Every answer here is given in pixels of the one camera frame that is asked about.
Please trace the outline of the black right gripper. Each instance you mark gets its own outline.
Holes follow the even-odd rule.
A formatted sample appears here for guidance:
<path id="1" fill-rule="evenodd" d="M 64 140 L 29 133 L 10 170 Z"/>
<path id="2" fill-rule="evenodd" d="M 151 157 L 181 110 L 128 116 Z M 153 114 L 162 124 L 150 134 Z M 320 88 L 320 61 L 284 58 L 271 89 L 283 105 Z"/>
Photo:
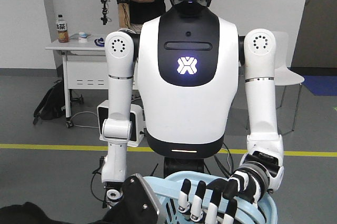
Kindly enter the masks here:
<path id="1" fill-rule="evenodd" d="M 160 202 L 140 174 L 133 174 L 122 184 L 122 200 L 103 217 L 103 223 L 160 223 Z"/>

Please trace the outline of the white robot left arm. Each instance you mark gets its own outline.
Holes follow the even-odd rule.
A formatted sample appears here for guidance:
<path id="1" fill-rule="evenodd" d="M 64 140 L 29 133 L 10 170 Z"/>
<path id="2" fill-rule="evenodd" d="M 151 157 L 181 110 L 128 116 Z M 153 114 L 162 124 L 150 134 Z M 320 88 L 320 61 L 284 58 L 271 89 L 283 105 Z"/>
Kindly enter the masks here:
<path id="1" fill-rule="evenodd" d="M 134 75 L 134 43 L 125 32 L 112 32 L 105 39 L 108 66 L 108 119 L 102 127 L 103 140 L 108 142 L 108 153 L 101 179 L 106 189 L 109 207 L 123 197 L 122 183 L 126 178 L 126 151 L 131 137 L 131 95 Z"/>

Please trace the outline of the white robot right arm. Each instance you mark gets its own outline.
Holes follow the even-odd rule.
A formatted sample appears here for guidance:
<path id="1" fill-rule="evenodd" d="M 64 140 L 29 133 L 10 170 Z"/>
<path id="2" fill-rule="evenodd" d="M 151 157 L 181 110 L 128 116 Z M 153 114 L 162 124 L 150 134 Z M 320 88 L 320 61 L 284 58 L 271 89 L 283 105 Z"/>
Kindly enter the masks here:
<path id="1" fill-rule="evenodd" d="M 249 222 L 263 217 L 259 201 L 276 191 L 283 178 L 283 142 L 278 134 L 275 108 L 274 54 L 276 41 L 266 29 L 254 29 L 239 42 L 234 26 L 219 32 L 191 36 L 181 28 L 162 31 L 147 23 L 134 45 L 131 34 L 112 32 L 105 40 L 109 76 L 108 118 L 103 123 L 103 139 L 108 154 L 102 169 L 102 182 L 108 191 L 111 210 L 107 223 L 164 223 L 161 204 L 152 189 L 147 191 L 151 205 L 136 206 L 140 194 L 126 203 L 121 184 L 126 179 L 126 148 L 131 137 L 131 91 L 137 78 L 143 101 L 147 142 L 156 153 L 173 159 L 203 159 L 217 153 L 231 102 L 238 85 L 239 50 L 244 50 L 245 88 L 251 132 L 247 153 L 224 188 L 210 188 L 209 176 L 195 173 L 197 188 L 192 201 L 190 181 L 178 191 L 169 188 L 164 202 L 177 204 L 179 223 L 237 223 L 240 208 L 237 197 L 246 198 Z"/>

